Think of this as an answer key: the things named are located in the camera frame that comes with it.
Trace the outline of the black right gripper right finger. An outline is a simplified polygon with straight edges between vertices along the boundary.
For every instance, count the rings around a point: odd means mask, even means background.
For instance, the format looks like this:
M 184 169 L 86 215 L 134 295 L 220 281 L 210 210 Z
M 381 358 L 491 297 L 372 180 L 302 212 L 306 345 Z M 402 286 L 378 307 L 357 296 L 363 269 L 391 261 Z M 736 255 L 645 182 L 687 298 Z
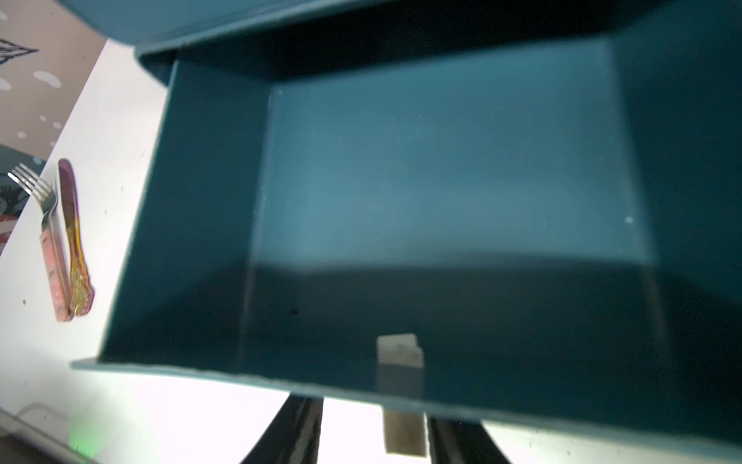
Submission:
M 480 423 L 427 418 L 433 464 L 509 464 Z

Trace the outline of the silver fork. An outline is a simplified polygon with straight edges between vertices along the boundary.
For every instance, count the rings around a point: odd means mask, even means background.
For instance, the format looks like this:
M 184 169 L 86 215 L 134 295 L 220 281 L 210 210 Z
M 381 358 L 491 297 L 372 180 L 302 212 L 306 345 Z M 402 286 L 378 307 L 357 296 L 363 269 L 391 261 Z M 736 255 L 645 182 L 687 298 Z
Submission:
M 8 177 L 39 203 L 43 215 L 40 242 L 55 319 L 58 322 L 71 321 L 73 313 L 70 309 L 61 249 L 51 220 L 58 202 L 56 193 L 49 183 L 25 164 L 12 168 L 8 172 Z

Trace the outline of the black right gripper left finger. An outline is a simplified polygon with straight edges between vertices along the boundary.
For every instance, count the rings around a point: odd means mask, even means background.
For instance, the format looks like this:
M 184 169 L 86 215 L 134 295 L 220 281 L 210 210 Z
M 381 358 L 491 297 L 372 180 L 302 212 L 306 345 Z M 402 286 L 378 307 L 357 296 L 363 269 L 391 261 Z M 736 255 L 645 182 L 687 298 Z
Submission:
M 290 394 L 243 464 L 316 464 L 323 398 Z

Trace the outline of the teal drawer cabinet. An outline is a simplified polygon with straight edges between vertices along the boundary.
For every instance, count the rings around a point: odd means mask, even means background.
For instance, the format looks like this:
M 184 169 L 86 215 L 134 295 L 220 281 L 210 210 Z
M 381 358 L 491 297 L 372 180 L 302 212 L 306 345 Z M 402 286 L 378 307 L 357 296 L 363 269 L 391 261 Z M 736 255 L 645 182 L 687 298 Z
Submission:
M 95 361 L 741 459 L 737 1 L 69 1 L 168 89 Z

